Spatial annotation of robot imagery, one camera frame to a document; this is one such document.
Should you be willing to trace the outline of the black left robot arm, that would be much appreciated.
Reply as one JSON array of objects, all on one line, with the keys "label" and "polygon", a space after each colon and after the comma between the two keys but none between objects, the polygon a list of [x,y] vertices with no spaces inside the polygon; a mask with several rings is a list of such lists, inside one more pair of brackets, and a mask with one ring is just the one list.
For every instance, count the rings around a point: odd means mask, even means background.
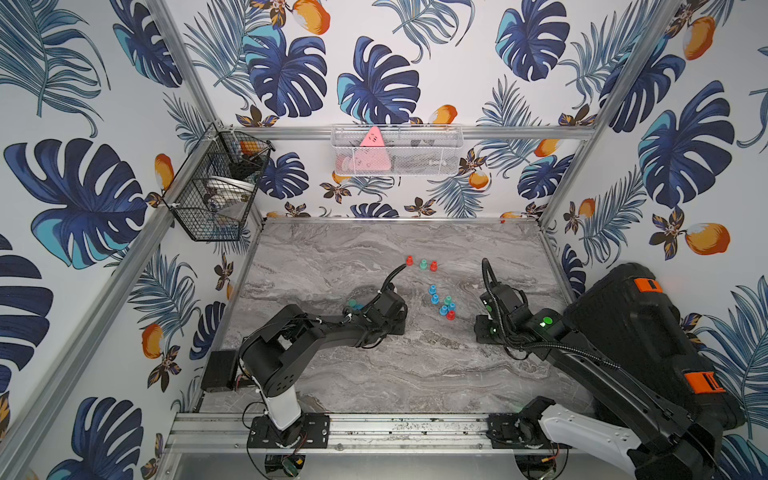
[{"label": "black left robot arm", "polygon": [[372,349],[385,338],[405,333],[408,307],[394,291],[381,290],[361,309],[322,316],[296,304],[282,308],[245,337],[238,350],[242,373],[259,388],[270,426],[276,433],[300,428],[303,413],[295,383],[324,349]]}]

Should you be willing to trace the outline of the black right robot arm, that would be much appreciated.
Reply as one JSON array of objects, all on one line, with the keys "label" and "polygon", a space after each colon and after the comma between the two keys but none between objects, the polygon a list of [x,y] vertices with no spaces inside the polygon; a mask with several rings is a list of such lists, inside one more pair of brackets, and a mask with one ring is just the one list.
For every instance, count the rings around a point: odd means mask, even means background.
[{"label": "black right robot arm", "polygon": [[636,380],[602,355],[564,319],[544,309],[523,324],[523,350],[547,359],[605,405],[617,425],[577,414],[538,396],[516,414],[491,414],[495,449],[568,446],[636,479],[711,479],[718,471],[722,432]]}]

